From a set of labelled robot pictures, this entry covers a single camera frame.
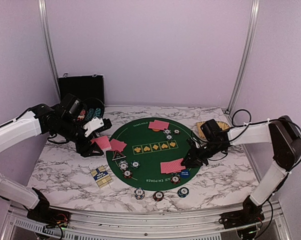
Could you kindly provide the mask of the red backed card deck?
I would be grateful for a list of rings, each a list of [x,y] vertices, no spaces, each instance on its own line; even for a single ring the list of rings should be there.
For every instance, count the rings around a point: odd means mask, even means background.
[[[100,151],[110,151],[112,149],[109,138],[106,135],[92,139],[91,143],[92,144],[96,143],[98,145],[98,147],[100,148],[100,150],[95,148],[93,150],[94,153],[97,153]]]

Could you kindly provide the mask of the blue small blind button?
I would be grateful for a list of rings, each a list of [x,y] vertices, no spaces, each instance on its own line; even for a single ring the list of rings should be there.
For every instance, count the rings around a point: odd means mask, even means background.
[[[187,179],[190,177],[190,171],[188,169],[185,169],[185,170],[182,170],[180,173],[179,173],[179,176],[183,179]]]

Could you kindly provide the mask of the red card being dealt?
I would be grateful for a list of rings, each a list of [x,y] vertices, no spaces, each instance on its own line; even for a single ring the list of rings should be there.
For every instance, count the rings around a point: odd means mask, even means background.
[[[181,165],[183,160],[184,160],[183,158],[180,158],[180,159],[176,159],[173,161],[161,162],[160,163],[161,171],[168,173],[168,172],[174,172],[177,170],[184,170],[184,169],[186,169],[186,167]]]

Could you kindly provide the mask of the red card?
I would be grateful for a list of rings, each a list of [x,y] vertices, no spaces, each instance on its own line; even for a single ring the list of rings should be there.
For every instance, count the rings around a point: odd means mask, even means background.
[[[177,173],[184,169],[179,162],[161,162],[160,172],[162,174]]]

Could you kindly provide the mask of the blue white chip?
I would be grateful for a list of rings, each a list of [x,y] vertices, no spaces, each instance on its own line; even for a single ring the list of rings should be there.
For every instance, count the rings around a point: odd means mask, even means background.
[[[164,130],[163,130],[163,133],[164,133],[165,135],[170,135],[170,134],[171,134],[171,130],[170,130],[170,129],[164,129]]]

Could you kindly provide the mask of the teal 50 chip stack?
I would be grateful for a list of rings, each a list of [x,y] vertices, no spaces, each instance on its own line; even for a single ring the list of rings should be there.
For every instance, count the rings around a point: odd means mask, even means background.
[[[177,191],[177,195],[180,198],[185,198],[189,195],[189,189],[187,187],[181,187],[178,191]]]

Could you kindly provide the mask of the blue tan chips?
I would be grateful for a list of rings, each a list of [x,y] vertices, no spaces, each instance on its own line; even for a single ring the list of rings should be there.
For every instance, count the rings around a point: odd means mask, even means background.
[[[121,171],[125,171],[129,168],[129,164],[126,160],[122,160],[118,163],[118,166],[120,168]]]

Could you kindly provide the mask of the brown 100 chips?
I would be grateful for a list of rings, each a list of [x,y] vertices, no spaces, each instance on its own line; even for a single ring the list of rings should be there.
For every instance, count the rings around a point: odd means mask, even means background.
[[[123,172],[123,177],[124,177],[125,179],[130,179],[130,178],[132,178],[132,176],[133,176],[133,173],[132,173],[132,171],[129,170],[129,169],[127,169],[127,170],[125,170],[125,171]]]

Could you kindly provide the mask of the brown 100 chip stack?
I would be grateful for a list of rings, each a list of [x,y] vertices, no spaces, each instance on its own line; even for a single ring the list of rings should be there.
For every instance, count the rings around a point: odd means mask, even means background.
[[[160,202],[164,199],[164,193],[162,191],[156,191],[154,194],[153,194],[153,199],[156,201],[156,202]]]

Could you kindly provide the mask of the teal 50 chips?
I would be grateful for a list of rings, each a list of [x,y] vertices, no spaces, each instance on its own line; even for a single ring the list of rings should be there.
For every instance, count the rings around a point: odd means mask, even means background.
[[[140,162],[137,161],[137,160],[131,162],[131,167],[132,167],[133,169],[138,169],[140,166],[141,166],[141,164],[140,164]]]

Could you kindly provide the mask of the blue tan 10 chip stack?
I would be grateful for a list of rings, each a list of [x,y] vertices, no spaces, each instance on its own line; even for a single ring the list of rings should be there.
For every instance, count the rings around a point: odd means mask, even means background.
[[[142,200],[145,197],[145,191],[141,187],[136,188],[134,191],[134,197],[137,200]]]

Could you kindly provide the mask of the black triangular all-in marker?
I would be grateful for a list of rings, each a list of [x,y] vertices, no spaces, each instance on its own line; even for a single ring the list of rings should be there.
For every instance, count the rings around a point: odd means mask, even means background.
[[[124,155],[122,152],[118,151],[118,150],[115,150],[113,152],[113,157],[112,157],[112,161],[116,161],[116,160],[122,160],[122,159],[125,159],[127,156]]]

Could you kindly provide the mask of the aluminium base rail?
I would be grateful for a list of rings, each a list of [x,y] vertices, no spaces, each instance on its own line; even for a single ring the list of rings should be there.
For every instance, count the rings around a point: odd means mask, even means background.
[[[237,240],[245,227],[225,229],[220,215],[241,205],[180,212],[132,213],[69,209],[65,240]],[[58,239],[60,231],[27,218],[24,208],[13,203],[6,214],[0,240],[35,240],[37,235]]]

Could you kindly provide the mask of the aluminium frame post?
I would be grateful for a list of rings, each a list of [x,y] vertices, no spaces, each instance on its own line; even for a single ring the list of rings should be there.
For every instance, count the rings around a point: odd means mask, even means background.
[[[239,64],[239,69],[237,72],[235,84],[232,90],[232,94],[228,106],[226,108],[226,112],[228,112],[229,114],[235,109],[235,105],[240,94],[241,86],[244,81],[244,76],[245,76],[245,71],[247,68],[249,56],[254,44],[254,38],[255,38],[257,24],[258,24],[258,16],[260,12],[260,5],[261,5],[260,0],[252,1],[243,53]]]
[[[53,79],[56,85],[58,85],[58,71],[56,67],[56,61],[54,58],[53,53],[53,47],[52,47],[52,41],[51,41],[51,35],[50,35],[50,29],[49,29],[49,20],[47,15],[47,8],[46,8],[46,1],[45,0],[38,0],[38,6],[39,6],[39,15],[40,15],[40,21],[42,25],[42,31],[43,31],[43,38],[45,42],[46,52],[48,56],[48,62],[50,65],[50,69],[53,75]]]

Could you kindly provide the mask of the right aluminium frame post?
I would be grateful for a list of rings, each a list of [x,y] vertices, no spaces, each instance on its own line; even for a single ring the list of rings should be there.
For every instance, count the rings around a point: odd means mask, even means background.
[[[243,53],[239,64],[239,69],[237,72],[235,84],[232,90],[232,94],[228,106],[226,108],[226,112],[228,112],[229,114],[235,109],[235,105],[240,94],[241,86],[244,81],[244,76],[245,76],[245,71],[247,68],[249,56],[254,44],[254,38],[255,38],[257,24],[258,24],[258,16],[260,12],[260,5],[261,5],[260,0],[252,1]]]

